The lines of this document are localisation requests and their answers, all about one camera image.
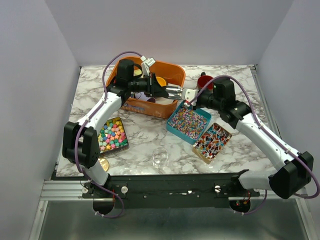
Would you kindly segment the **gold tin round lollipops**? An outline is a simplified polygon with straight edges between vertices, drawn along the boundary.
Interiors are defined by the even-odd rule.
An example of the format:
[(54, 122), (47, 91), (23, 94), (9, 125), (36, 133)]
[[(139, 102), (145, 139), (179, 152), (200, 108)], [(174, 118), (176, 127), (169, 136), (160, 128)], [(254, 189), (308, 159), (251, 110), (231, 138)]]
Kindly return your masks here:
[(210, 164), (227, 145), (231, 137), (230, 132), (215, 122), (194, 143), (192, 152), (200, 157), (204, 163)]

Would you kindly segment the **teal tin swirl lollipops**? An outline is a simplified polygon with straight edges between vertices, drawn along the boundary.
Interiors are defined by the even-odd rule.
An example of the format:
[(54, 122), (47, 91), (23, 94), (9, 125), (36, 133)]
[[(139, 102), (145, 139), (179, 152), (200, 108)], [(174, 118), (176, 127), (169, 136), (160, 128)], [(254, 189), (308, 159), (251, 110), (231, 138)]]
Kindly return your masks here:
[(209, 112), (201, 108), (192, 110), (181, 102), (167, 120), (166, 130), (193, 145), (203, 135), (211, 119)]

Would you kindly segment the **clear glass bowl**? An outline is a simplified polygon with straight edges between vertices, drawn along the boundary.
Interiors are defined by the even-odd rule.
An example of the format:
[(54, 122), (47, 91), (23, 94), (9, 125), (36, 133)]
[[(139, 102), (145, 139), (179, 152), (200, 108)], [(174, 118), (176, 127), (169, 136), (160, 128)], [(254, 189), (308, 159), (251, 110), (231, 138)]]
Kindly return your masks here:
[(169, 153), (163, 147), (158, 147), (152, 152), (152, 163), (155, 167), (164, 168), (169, 165)]

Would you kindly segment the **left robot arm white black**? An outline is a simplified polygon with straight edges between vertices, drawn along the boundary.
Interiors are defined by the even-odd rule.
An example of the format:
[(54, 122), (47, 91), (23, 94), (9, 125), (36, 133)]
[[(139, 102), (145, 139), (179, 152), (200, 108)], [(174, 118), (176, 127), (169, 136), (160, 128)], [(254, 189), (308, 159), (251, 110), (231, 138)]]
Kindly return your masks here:
[(77, 166), (94, 184), (93, 191), (101, 198), (107, 197), (111, 185), (107, 182), (109, 174), (98, 161), (100, 146), (98, 132), (111, 115), (119, 110), (132, 93), (144, 92), (146, 95), (161, 97), (167, 92), (160, 86), (156, 75), (150, 72), (155, 64), (153, 58), (142, 56), (142, 63), (130, 59), (121, 59), (116, 68), (116, 75), (105, 87), (98, 103), (78, 122), (68, 122), (63, 130), (62, 156)]

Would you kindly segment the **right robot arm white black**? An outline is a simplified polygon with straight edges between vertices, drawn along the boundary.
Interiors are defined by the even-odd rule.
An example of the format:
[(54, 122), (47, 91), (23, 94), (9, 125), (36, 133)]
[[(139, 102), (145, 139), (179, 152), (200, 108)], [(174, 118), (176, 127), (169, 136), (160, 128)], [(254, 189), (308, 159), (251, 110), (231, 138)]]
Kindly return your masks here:
[(316, 192), (308, 196), (313, 199), (320, 194), (320, 183), (312, 172), (313, 156), (305, 151), (299, 152), (279, 138), (258, 118), (251, 100), (236, 99), (235, 78), (221, 75), (211, 78), (213, 90), (200, 89), (193, 99), (196, 108), (208, 108), (218, 111), (220, 118), (233, 129), (249, 138), (270, 160), (274, 171), (247, 170), (238, 179), (230, 183), (230, 191), (241, 196), (247, 190), (259, 189), (273, 191), (282, 199), (292, 195), (314, 181)]

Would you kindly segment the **metal scoop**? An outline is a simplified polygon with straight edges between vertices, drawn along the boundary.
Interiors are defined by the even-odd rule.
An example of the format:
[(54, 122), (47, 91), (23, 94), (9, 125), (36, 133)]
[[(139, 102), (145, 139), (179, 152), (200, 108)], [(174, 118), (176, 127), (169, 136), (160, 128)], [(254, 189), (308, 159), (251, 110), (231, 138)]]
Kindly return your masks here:
[(167, 99), (181, 100), (183, 96), (183, 88), (181, 86), (164, 86), (167, 93)]

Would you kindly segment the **gold tin star candies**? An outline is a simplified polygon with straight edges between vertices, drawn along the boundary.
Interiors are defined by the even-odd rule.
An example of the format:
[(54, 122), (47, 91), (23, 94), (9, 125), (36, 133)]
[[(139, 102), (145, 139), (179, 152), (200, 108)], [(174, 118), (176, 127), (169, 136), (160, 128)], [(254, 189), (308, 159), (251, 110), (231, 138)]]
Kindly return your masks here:
[(124, 124), (120, 117), (107, 120), (98, 132), (97, 139), (101, 155), (115, 154), (130, 147)]

